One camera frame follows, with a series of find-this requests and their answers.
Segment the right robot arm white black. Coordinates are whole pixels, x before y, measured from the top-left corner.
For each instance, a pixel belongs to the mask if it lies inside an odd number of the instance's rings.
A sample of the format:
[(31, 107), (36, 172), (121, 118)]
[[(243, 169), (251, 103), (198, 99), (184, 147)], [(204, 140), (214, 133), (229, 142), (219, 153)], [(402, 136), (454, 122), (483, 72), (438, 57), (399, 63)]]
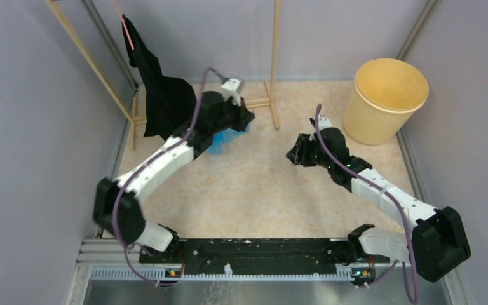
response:
[(363, 262), (371, 255), (389, 257), (436, 282), (471, 257), (463, 221), (452, 207), (437, 208), (401, 190), (373, 166), (350, 153), (340, 129), (300, 133), (286, 158), (295, 166), (326, 169), (331, 180), (374, 204), (403, 232), (362, 225), (350, 235), (349, 257)]

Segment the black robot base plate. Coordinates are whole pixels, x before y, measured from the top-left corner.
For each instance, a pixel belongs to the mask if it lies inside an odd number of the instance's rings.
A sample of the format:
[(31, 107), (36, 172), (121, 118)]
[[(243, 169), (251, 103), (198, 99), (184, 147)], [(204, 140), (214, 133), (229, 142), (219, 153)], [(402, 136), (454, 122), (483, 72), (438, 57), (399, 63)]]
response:
[(359, 254), (345, 238), (188, 238), (166, 252), (150, 250), (141, 264), (175, 264), (185, 275), (332, 275), (341, 266), (369, 261), (387, 263), (380, 255)]

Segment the blue plastic trash bag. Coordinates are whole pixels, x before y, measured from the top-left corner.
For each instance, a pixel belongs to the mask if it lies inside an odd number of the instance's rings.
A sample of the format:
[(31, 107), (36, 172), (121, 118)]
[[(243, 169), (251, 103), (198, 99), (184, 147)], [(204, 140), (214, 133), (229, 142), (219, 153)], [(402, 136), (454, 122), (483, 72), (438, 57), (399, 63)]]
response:
[(244, 131), (236, 131), (232, 128), (221, 131), (214, 135), (212, 145), (206, 150), (211, 155), (224, 154), (224, 146), (231, 143), (237, 137), (248, 134), (250, 132), (250, 125), (248, 125)]

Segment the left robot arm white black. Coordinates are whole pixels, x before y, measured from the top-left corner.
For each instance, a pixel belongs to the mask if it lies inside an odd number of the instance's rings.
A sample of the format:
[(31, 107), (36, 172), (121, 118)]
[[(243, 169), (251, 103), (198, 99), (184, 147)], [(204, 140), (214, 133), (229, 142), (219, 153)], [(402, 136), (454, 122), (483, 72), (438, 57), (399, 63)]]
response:
[(244, 132), (254, 118), (237, 93), (202, 93), (198, 115), (190, 114), (177, 125), (154, 154), (124, 175), (98, 182), (93, 221), (125, 249), (147, 247), (162, 262), (174, 261), (179, 252), (176, 232), (146, 220), (142, 205), (167, 178), (203, 154), (216, 134), (228, 129)]

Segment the yellow plastic trash bin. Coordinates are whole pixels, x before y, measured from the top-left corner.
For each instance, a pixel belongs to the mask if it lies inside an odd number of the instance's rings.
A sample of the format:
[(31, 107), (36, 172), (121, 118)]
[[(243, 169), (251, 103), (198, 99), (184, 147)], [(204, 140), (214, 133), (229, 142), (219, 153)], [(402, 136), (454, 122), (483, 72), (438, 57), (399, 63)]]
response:
[(424, 74), (407, 62), (395, 58), (370, 60), (354, 76), (343, 127), (359, 143), (381, 145), (425, 104), (429, 93)]

